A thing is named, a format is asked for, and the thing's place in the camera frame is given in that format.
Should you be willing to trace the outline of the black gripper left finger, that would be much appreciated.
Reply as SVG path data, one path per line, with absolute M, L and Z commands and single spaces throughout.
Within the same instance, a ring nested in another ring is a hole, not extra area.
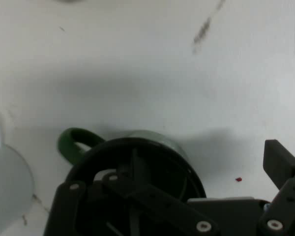
M 120 174 L 95 180 L 104 161 L 63 150 L 73 164 L 57 190 L 46 236 L 218 236 L 211 219 L 152 186 Z

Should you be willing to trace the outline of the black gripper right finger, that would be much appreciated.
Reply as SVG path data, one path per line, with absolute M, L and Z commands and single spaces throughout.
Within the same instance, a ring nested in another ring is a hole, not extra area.
M 279 192 L 259 219 L 265 236 L 295 236 L 295 157 L 277 140 L 266 140 L 263 168 Z

